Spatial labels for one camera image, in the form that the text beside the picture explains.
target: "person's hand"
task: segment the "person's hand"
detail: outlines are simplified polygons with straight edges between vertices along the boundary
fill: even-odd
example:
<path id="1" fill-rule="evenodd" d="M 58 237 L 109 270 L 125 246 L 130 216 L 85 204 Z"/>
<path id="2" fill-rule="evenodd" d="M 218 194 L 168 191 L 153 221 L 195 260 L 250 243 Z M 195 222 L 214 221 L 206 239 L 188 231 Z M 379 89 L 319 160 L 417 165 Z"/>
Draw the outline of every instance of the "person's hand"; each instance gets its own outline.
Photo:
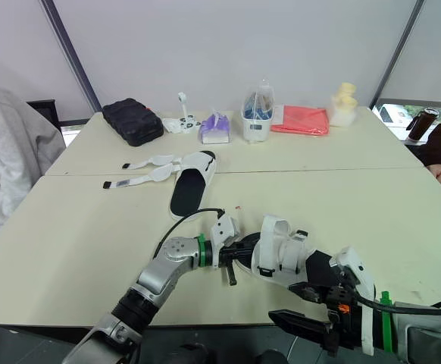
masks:
<path id="1" fill-rule="evenodd" d="M 426 168 L 441 183 L 441 165 L 428 165 Z"/>

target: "white strap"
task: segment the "white strap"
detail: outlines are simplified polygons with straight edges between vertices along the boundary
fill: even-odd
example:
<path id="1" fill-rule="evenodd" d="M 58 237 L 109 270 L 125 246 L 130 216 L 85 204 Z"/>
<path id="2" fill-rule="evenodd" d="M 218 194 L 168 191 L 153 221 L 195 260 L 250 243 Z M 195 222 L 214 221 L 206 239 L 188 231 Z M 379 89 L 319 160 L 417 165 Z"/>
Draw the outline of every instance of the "white strap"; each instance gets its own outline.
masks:
<path id="1" fill-rule="evenodd" d="M 168 165 L 162 165 L 161 167 L 155 168 L 153 171 L 148 173 L 145 176 L 139 176 L 135 178 L 129 178 L 127 180 L 119 180 L 118 182 L 105 182 L 103 184 L 103 188 L 111 189 L 111 188 L 120 188 L 127 186 L 136 186 L 138 184 L 144 184 L 145 182 L 149 182 L 153 180 L 154 182 L 160 182 L 169 178 L 172 173 L 178 172 L 180 170 L 179 165 L 172 165 L 171 163 Z"/>
<path id="2" fill-rule="evenodd" d="M 288 221 L 273 215 L 264 216 L 258 242 L 260 244 L 259 268 L 277 270 L 279 248 L 281 242 L 289 236 L 290 231 Z"/>
<path id="3" fill-rule="evenodd" d="M 154 155 L 147 161 L 140 163 L 125 163 L 123 169 L 140 169 L 146 165 L 167 165 L 169 163 L 180 163 L 182 161 L 181 157 L 177 157 L 173 154 L 169 155 Z"/>
<path id="4" fill-rule="evenodd" d="M 281 265 L 283 270 L 290 270 L 296 273 L 296 267 L 298 266 L 298 257 L 300 252 L 300 242 L 297 240 L 285 240 L 284 252 L 280 253 L 282 257 Z"/>

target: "black chair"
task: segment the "black chair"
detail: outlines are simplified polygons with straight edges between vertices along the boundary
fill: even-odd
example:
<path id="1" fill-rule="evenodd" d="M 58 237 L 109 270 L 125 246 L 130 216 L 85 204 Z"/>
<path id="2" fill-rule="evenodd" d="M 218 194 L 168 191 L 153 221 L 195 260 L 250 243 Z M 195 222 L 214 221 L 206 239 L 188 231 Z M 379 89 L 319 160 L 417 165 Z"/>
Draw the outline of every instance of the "black chair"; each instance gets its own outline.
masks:
<path id="1" fill-rule="evenodd" d="M 27 104 L 32 106 L 41 116 L 49 120 L 52 125 L 61 131 L 57 110 L 55 110 L 55 100 L 29 101 Z"/>

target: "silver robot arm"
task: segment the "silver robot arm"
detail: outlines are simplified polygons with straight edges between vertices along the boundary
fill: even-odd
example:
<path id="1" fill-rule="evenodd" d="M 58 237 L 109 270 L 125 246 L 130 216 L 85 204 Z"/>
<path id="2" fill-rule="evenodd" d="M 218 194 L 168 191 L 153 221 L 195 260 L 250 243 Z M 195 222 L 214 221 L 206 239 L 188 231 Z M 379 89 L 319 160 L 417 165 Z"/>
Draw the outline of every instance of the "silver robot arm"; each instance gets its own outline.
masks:
<path id="1" fill-rule="evenodd" d="M 212 241 L 203 237 L 173 237 L 141 272 L 111 313 L 105 315 L 73 348 L 63 364 L 119 364 L 129 362 L 142 341 L 142 333 L 170 296 L 184 273 L 212 266 L 213 253 L 237 237 L 235 221 L 222 215 L 211 229 Z"/>
<path id="2" fill-rule="evenodd" d="M 409 303 L 395 307 L 432 309 Z M 402 362 L 414 364 L 441 363 L 441 316 L 393 314 L 396 330 L 396 355 Z"/>

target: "white slipper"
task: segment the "white slipper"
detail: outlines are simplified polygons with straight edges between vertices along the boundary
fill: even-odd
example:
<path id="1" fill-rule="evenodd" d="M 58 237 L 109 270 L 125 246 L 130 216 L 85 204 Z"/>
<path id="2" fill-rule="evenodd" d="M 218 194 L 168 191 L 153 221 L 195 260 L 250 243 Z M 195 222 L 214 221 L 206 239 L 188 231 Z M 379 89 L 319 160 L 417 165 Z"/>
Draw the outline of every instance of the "white slipper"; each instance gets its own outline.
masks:
<path id="1" fill-rule="evenodd" d="M 182 158 L 175 190 L 170 201 L 170 214 L 175 220 L 201 209 L 207 186 L 211 183 L 217 162 L 210 151 L 195 152 Z"/>

